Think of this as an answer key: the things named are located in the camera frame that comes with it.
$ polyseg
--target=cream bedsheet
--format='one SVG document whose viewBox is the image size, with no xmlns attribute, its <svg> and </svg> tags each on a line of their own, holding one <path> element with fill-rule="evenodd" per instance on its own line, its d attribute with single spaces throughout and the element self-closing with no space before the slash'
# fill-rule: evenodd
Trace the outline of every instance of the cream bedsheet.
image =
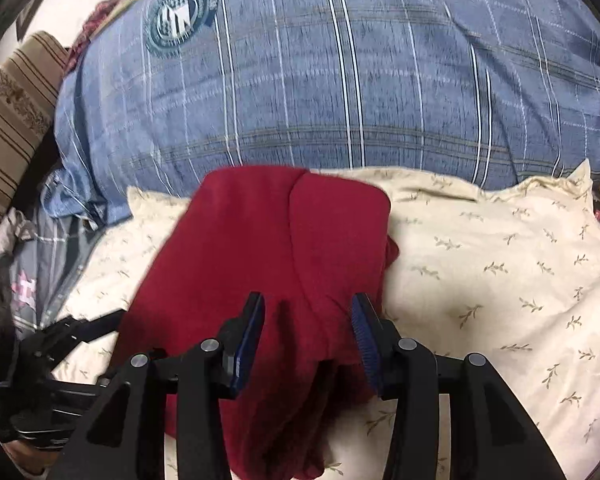
<svg viewBox="0 0 600 480">
<path fill-rule="evenodd" d="M 386 274 L 384 309 L 400 333 L 438 354 L 485 354 L 568 479 L 586 478 L 600 460 L 600 225 L 588 162 L 568 178 L 534 177 L 499 192 L 415 170 L 338 174 L 392 200 L 400 258 Z M 134 218 L 104 236 L 61 315 L 128 306 L 188 201 L 130 189 L 129 202 Z M 94 381 L 114 340 L 81 345 L 56 376 Z M 325 444 L 324 478 L 379 479 L 394 413 L 394 402 L 379 400 L 344 413 Z M 448 478 L 444 407 L 441 428 L 440 480 Z M 171 439 L 166 471 L 175 478 Z"/>
</svg>

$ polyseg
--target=black object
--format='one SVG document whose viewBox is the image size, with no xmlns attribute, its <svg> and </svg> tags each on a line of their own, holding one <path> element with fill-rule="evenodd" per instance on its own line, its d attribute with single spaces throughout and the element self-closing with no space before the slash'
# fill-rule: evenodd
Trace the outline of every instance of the black object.
<svg viewBox="0 0 600 480">
<path fill-rule="evenodd" d="M 167 358 L 154 349 L 136 354 L 96 385 L 47 378 L 80 341 L 116 330 L 124 311 L 87 322 L 65 318 L 21 344 L 14 377 L 36 378 L 29 390 L 0 388 L 0 440 L 25 440 L 62 449 L 48 480 L 164 478 L 164 408 L 178 394 L 178 476 L 230 480 L 219 399 L 235 399 L 249 378 L 264 325 L 264 298 L 252 292 L 242 314 L 216 338 Z M 0 478 L 20 479 L 0 449 Z"/>
<path fill-rule="evenodd" d="M 439 394 L 451 404 L 451 480 L 564 480 L 549 446 L 490 362 L 434 355 L 355 295 L 352 322 L 369 382 L 398 399 L 383 480 L 434 480 Z"/>
</svg>

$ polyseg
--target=blue plaid blanket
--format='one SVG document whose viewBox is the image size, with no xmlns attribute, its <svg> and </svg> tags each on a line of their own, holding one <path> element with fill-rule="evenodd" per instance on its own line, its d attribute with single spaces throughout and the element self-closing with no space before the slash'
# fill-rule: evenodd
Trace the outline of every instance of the blue plaid blanket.
<svg viewBox="0 0 600 480">
<path fill-rule="evenodd" d="M 56 110 L 52 216 L 239 164 L 403 166 L 485 189 L 600 176 L 600 23 L 581 0 L 138 0 Z"/>
</svg>

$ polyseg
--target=brown striped fabric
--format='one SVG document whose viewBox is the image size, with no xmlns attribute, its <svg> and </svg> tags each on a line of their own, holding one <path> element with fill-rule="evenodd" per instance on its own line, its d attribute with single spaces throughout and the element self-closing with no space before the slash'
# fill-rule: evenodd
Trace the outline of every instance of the brown striped fabric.
<svg viewBox="0 0 600 480">
<path fill-rule="evenodd" d="M 52 124 L 66 50 L 36 32 L 0 67 L 0 220 Z"/>
</svg>

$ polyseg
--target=folded red cloth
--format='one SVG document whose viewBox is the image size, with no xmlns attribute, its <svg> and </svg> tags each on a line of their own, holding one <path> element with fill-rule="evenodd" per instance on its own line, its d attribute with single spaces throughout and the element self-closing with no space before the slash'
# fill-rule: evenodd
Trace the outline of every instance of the folded red cloth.
<svg viewBox="0 0 600 480">
<path fill-rule="evenodd" d="M 250 291 L 262 292 L 249 383 L 221 403 L 229 464 L 243 480 L 320 476 L 325 421 L 371 396 L 350 301 L 366 292 L 380 304 L 384 269 L 398 254 L 389 211 L 381 189 L 306 170 L 209 174 L 142 282 L 112 363 L 150 348 L 180 354 L 237 316 Z"/>
</svg>

